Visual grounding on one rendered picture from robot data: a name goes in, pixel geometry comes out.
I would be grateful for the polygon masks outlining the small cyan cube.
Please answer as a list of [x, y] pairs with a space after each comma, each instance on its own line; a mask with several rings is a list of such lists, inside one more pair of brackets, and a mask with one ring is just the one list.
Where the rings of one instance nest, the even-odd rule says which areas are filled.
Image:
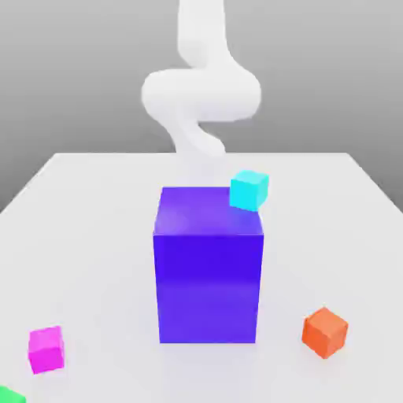
[[230, 185], [230, 206], [257, 212], [268, 196], [269, 175], [242, 170]]

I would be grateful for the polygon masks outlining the small orange cube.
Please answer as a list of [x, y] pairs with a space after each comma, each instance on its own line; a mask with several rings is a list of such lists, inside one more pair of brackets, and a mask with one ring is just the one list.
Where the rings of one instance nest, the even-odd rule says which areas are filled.
[[301, 340], [327, 359], [344, 346], [348, 326], [343, 318], [323, 307], [305, 318]]

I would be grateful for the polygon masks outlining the small magenta cube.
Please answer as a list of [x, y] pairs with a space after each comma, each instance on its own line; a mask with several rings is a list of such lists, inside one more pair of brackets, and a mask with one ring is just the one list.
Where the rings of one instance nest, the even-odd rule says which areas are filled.
[[31, 331], [28, 359], [34, 374], [65, 367], [65, 344], [60, 326]]

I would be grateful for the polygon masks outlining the small green cube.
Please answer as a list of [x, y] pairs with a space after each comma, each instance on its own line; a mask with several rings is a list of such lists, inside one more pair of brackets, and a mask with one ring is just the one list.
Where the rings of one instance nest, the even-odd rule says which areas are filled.
[[0, 403], [27, 403], [26, 397], [6, 386], [0, 386]]

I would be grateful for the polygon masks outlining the large purple box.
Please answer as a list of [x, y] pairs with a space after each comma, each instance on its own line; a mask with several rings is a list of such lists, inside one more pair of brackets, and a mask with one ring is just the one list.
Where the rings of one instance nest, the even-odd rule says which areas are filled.
[[162, 343], [253, 343], [264, 232], [227, 187], [163, 187], [153, 230]]

